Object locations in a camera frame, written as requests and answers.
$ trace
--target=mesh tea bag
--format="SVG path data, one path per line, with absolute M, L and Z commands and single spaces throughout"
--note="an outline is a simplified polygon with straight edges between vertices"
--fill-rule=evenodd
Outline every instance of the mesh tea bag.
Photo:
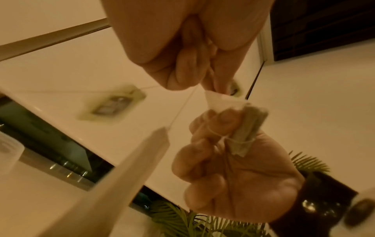
M 227 138 L 227 144 L 232 155 L 244 157 L 254 142 L 258 130 L 268 116 L 268 111 L 251 105 L 247 100 L 213 91 L 206 91 L 205 96 L 208 107 L 217 113 L 229 108 L 243 109 L 242 124 Z

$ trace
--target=hand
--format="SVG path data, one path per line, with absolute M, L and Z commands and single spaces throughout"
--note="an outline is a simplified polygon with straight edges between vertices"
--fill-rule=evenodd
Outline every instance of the hand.
M 191 144 L 178 152 L 172 171 L 191 183 L 185 192 L 190 209 L 236 221 L 271 222 L 292 207 L 304 178 L 264 132 L 242 158 L 231 155 L 210 131 L 231 134 L 241 120 L 242 111 L 233 109 L 220 114 L 209 110 L 196 118 L 189 127 Z
M 129 59 L 160 85 L 228 93 L 273 0 L 102 0 Z

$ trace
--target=white tea bag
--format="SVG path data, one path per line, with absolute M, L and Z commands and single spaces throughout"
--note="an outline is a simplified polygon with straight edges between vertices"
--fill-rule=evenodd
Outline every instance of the white tea bag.
M 234 98 L 213 91 L 206 91 L 208 107 L 220 113 L 226 109 L 243 109 L 244 116 L 240 127 L 227 139 L 232 155 L 244 157 L 255 140 L 256 134 L 268 116 L 268 111 L 251 105 L 247 100 Z
M 38 237 L 108 237 L 169 147 L 160 128 Z

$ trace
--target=wall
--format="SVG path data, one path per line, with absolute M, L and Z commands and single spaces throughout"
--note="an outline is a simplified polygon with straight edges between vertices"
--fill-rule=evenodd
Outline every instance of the wall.
M 375 186 L 375 41 L 265 66 L 250 101 L 288 151 L 326 162 L 358 191 Z
M 86 191 L 18 162 L 0 179 L 0 236 L 33 237 Z M 156 236 L 151 219 L 127 208 L 111 237 Z

